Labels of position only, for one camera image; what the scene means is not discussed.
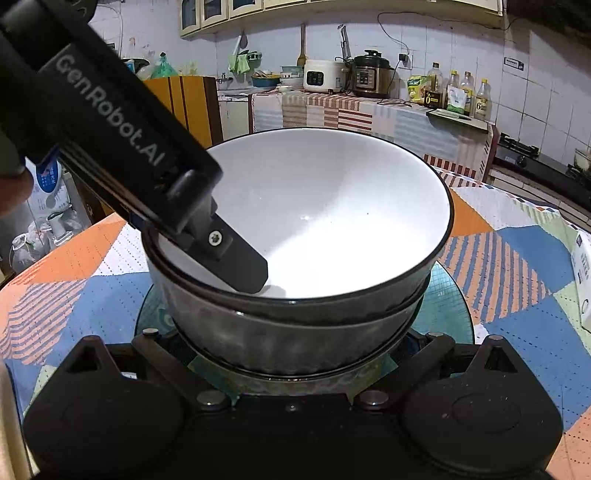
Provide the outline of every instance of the electrical outlet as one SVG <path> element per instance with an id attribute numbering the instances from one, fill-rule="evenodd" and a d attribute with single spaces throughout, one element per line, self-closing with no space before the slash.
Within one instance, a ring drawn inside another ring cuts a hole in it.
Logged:
<path id="1" fill-rule="evenodd" d="M 405 57 L 406 60 L 401 61 L 400 65 L 398 65 L 399 69 L 404 69 L 404 70 L 412 70 L 413 69 L 413 56 L 412 55 L 408 55 L 406 53 L 400 52 L 398 58 L 400 57 Z"/>

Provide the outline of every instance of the wooden spatula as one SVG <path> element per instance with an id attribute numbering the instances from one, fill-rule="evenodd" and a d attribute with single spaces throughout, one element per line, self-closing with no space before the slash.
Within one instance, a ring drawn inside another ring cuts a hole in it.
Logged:
<path id="1" fill-rule="evenodd" d="M 303 67 L 306 65 L 306 24 L 302 23 L 301 25 L 301 49 L 300 49 L 300 56 L 297 59 L 296 65 L 298 67 Z"/>

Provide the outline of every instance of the bowl rim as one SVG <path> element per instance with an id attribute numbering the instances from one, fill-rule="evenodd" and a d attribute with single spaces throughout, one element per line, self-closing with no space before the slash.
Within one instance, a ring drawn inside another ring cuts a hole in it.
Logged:
<path id="1" fill-rule="evenodd" d="M 395 283 L 398 283 L 401 280 L 404 280 L 405 278 L 413 275 L 414 273 L 416 273 L 421 268 L 425 267 L 431 260 L 433 260 L 433 258 L 435 258 L 435 256 L 437 255 L 437 253 L 440 252 L 441 249 L 445 246 L 445 244 L 446 244 L 447 240 L 449 239 L 450 234 L 452 232 L 453 223 L 454 223 L 454 217 L 455 217 L 455 208 L 454 208 L 454 205 L 453 205 L 452 194 L 450 192 L 450 189 L 446 185 L 446 183 L 439 176 L 439 174 L 435 171 L 435 169 L 431 165 L 429 165 L 427 162 L 425 162 L 417 154 L 414 154 L 413 152 L 411 152 L 407 148 L 401 147 L 400 145 L 397 145 L 397 144 L 393 144 L 392 142 L 389 142 L 389 141 L 387 141 L 387 140 L 385 140 L 383 138 L 380 138 L 380 137 L 375 137 L 373 135 L 369 135 L 369 134 L 365 134 L 365 133 L 361 133 L 361 132 L 352 132 L 352 131 L 349 131 L 349 130 L 346 130 L 345 131 L 345 130 L 341 130 L 341 129 L 338 129 L 338 128 L 326 128 L 326 127 L 276 128 L 276 129 L 272 129 L 272 130 L 265 130 L 265 131 L 262 131 L 262 132 L 255 132 L 253 134 L 241 135 L 240 137 L 235 137 L 235 138 L 232 138 L 231 140 L 227 140 L 227 141 L 232 141 L 232 140 L 235 140 L 237 138 L 243 138 L 243 137 L 248 137 L 248 136 L 253 136 L 253 135 L 259 135 L 259 134 L 265 134 L 265 133 L 268 133 L 268 132 L 283 131 L 283 130 L 311 130 L 311 131 L 330 130 L 330 131 L 336 131 L 336 132 L 343 132 L 343 133 L 347 133 L 347 134 L 364 135 L 366 137 L 370 137 L 370 138 L 373 138 L 373 139 L 376 139 L 376 140 L 385 142 L 385 143 L 387 143 L 389 145 L 395 145 L 396 147 L 401 148 L 402 150 L 410 153 L 412 156 L 414 156 L 417 159 L 419 159 L 438 178 L 438 180 L 441 182 L 441 185 L 444 188 L 444 191 L 447 194 L 447 201 L 448 201 L 448 204 L 449 204 L 450 215 L 449 215 L 449 220 L 448 220 L 448 224 L 447 224 L 447 228 L 446 228 L 445 234 L 443 235 L 443 237 L 440 240 L 440 242 L 433 249 L 433 251 L 431 251 L 420 263 L 418 263 L 414 267 L 410 268 L 406 272 L 398 275 L 397 277 L 390 278 L 389 280 L 387 280 L 385 282 L 382 282 L 382 283 L 379 283 L 377 285 L 372 285 L 371 287 L 367 287 L 367 288 L 364 288 L 362 290 L 355 290 L 355 291 L 350 291 L 350 292 L 346 292 L 346 293 L 339 293 L 337 295 L 328 295 L 328 296 L 323 296 L 323 297 L 304 297 L 304 298 L 284 298 L 284 299 L 279 299 L 279 298 L 275 298 L 275 297 L 256 297 L 256 296 L 250 295 L 248 293 L 242 293 L 242 292 L 238 292 L 238 291 L 222 290 L 221 288 L 217 288 L 217 287 L 211 286 L 211 285 L 209 285 L 207 283 L 204 283 L 204 282 L 202 282 L 202 281 L 200 281 L 200 280 L 198 280 L 198 279 L 196 279 L 194 277 L 191 277 L 190 275 L 188 275 L 187 273 L 185 273 L 184 271 L 182 271 L 181 269 L 179 269 L 175 265 L 173 265 L 164 256 L 164 254 L 158 248 L 157 242 L 156 242 L 156 240 L 154 238 L 154 234 L 156 233 L 155 228 L 146 225 L 146 228 L 144 228 L 144 230 L 142 232 L 142 243 L 144 244 L 144 250 L 145 250 L 146 254 L 150 257 L 150 260 L 152 261 L 152 263 L 153 263 L 154 253 L 157 253 L 158 256 L 161 256 L 162 257 L 162 258 L 158 258 L 157 260 L 158 260 L 158 263 L 163 263 L 164 265 L 166 265 L 168 273 L 170 273 L 173 276 L 173 278 L 170 278 L 171 277 L 170 275 L 166 275 L 169 278 L 169 280 L 172 280 L 176 284 L 188 285 L 189 287 L 193 287 L 194 284 L 198 284 L 199 288 L 201 288 L 203 290 L 207 290 L 207 291 L 211 292 L 214 295 L 219 295 L 219 296 L 222 296 L 222 297 L 230 297 L 230 298 L 235 299 L 235 300 L 238 300 L 238 301 L 248 301 L 248 302 L 253 302 L 254 301 L 254 302 L 257 302 L 258 304 L 261 304 L 261 305 L 267 304 L 267 305 L 270 305 L 270 306 L 279 306 L 279 305 L 283 306 L 283 305 L 293 305 L 293 304 L 305 305 L 305 304 L 315 304 L 315 303 L 316 304 L 317 303 L 331 303 L 331 302 L 334 302 L 334 301 L 342 301 L 342 300 L 347 300 L 347 299 L 354 299 L 355 297 L 365 296 L 367 294 L 376 292 L 376 291 L 381 290 L 381 289 L 383 289 L 385 287 L 389 287 L 389 286 L 391 286 L 391 285 L 393 285 Z M 164 273 L 164 271 L 160 267 L 158 268 L 158 270 L 161 273 Z M 195 294 L 201 296 L 200 293 L 198 293 L 196 290 L 193 290 L 193 288 L 188 288 L 188 290 L 191 291 L 192 293 L 195 293 Z"/>

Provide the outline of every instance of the black bowl rim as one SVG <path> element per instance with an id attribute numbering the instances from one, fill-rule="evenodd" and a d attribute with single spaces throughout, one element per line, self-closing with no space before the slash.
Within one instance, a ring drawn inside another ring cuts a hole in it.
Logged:
<path id="1" fill-rule="evenodd" d="M 316 130 L 332 130 L 332 131 L 340 131 L 340 132 L 343 131 L 343 130 L 339 130 L 337 128 L 322 128 L 322 127 L 304 127 L 304 128 L 290 128 L 290 129 L 313 130 L 313 131 L 316 131 Z M 240 137 L 236 137 L 236 138 L 242 138 L 242 137 L 247 137 L 247 136 L 252 136 L 252 135 L 258 135 L 258 134 L 264 134 L 264 133 L 274 132 L 274 131 L 282 131 L 282 130 L 288 130 L 288 128 L 276 128 L 276 129 L 273 129 L 273 130 L 265 130 L 263 132 L 256 132 L 254 134 L 241 135 Z M 365 288 L 363 290 L 356 290 L 356 291 L 351 291 L 351 292 L 347 292 L 347 293 L 341 293 L 341 294 L 338 294 L 338 295 L 331 295 L 331 296 L 326 296 L 326 297 L 304 298 L 304 299 L 294 299 L 294 298 L 291 298 L 291 299 L 275 299 L 275 298 L 270 298 L 270 297 L 255 297 L 255 296 L 252 296 L 252 295 L 249 295 L 249 294 L 245 294 L 245 293 L 222 290 L 221 288 L 212 287 L 211 285 L 208 285 L 208 284 L 206 284 L 204 282 L 201 282 L 201 281 L 197 280 L 196 278 L 193 278 L 193 277 L 187 275 L 181 269 L 175 267 L 171 262 L 169 262 L 168 259 L 166 259 L 166 257 L 162 254 L 162 252 L 160 251 L 160 249 L 157 247 L 157 241 L 154 238 L 157 235 L 157 232 L 156 232 L 156 230 L 155 230 L 154 227 L 149 226 L 149 225 L 146 228 L 144 228 L 144 230 L 142 232 L 142 243 L 144 244 L 144 249 L 145 249 L 146 254 L 150 257 L 150 260 L 152 261 L 152 263 L 155 263 L 154 262 L 155 257 L 162 256 L 162 262 L 161 263 L 163 263 L 164 265 L 166 265 L 167 266 L 167 269 L 170 271 L 170 273 L 172 274 L 172 276 L 173 277 L 178 277 L 178 279 L 181 280 L 181 282 L 175 281 L 175 279 L 170 278 L 169 275 L 166 275 L 166 276 L 169 277 L 169 279 L 171 281 L 174 281 L 177 284 L 178 283 L 180 283 L 180 284 L 184 284 L 184 283 L 197 284 L 200 289 L 209 291 L 213 295 L 218 295 L 218 296 L 222 296 L 222 297 L 228 297 L 230 299 L 234 299 L 234 300 L 237 300 L 237 301 L 246 301 L 247 303 L 251 303 L 251 302 L 252 303 L 257 303 L 257 304 L 262 305 L 262 306 L 267 305 L 267 306 L 275 306 L 275 307 L 283 307 L 283 306 L 291 306 L 291 307 L 293 307 L 294 305 L 332 303 L 332 302 L 337 302 L 337 301 L 342 301 L 342 300 L 347 300 L 347 299 L 354 299 L 354 298 L 357 298 L 357 297 L 363 297 L 363 296 L 365 296 L 367 294 L 371 294 L 371 293 L 376 292 L 378 290 L 382 290 L 383 288 L 390 287 L 390 286 L 394 285 L 395 283 L 398 283 L 401 280 L 404 280 L 405 278 L 413 275 L 415 272 L 417 272 L 421 268 L 425 267 L 429 262 L 431 262 L 436 257 L 436 255 L 444 247 L 445 243 L 447 242 L 447 240 L 449 239 L 449 236 L 452 233 L 453 222 L 454 222 L 454 218 L 455 218 L 455 208 L 453 206 L 452 194 L 451 194 L 448 186 L 446 185 L 446 183 L 439 176 L 439 174 L 435 171 L 435 169 L 431 165 L 429 165 L 427 162 L 425 162 L 421 157 L 419 157 L 417 154 L 414 154 L 413 152 L 411 152 L 407 148 L 401 147 L 400 145 L 394 144 L 392 142 L 388 142 L 387 140 L 384 140 L 383 138 L 375 137 L 373 135 L 364 134 L 364 133 L 361 133 L 361 132 L 351 132 L 351 131 L 348 131 L 348 130 L 346 132 L 347 133 L 351 133 L 351 134 L 364 135 L 366 137 L 371 137 L 371 138 L 374 138 L 376 140 L 380 140 L 382 142 L 386 142 L 387 144 L 390 144 L 390 145 L 396 145 L 398 148 L 402 148 L 404 151 L 406 151 L 406 152 L 410 153 L 411 155 L 417 157 L 421 162 L 423 162 L 428 168 L 431 169 L 431 171 L 433 172 L 433 174 L 439 179 L 439 181 L 443 185 L 444 191 L 447 194 L 447 201 L 448 201 L 449 207 L 450 207 L 450 215 L 449 215 L 449 221 L 448 221 L 448 224 L 447 224 L 447 229 L 445 231 L 445 234 L 443 235 L 443 237 L 442 237 L 441 241 L 439 242 L 439 244 L 435 247 L 435 249 L 429 255 L 427 255 L 425 257 L 425 259 L 423 259 L 419 264 L 417 264 L 414 267 L 410 268 L 406 272 L 400 274 L 397 277 L 391 278 L 388 281 L 385 281 L 385 282 L 380 283 L 380 284 L 377 284 L 377 285 L 373 285 L 373 286 L 368 287 L 368 288 Z M 159 269 L 159 271 L 161 273 L 164 273 L 164 271 L 160 267 L 158 269 Z"/>

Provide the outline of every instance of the rice cooker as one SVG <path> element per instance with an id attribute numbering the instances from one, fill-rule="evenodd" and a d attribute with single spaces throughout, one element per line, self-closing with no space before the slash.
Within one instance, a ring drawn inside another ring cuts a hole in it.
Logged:
<path id="1" fill-rule="evenodd" d="M 308 92 L 339 93 L 345 87 L 347 67 L 342 61 L 307 60 L 304 89 Z"/>

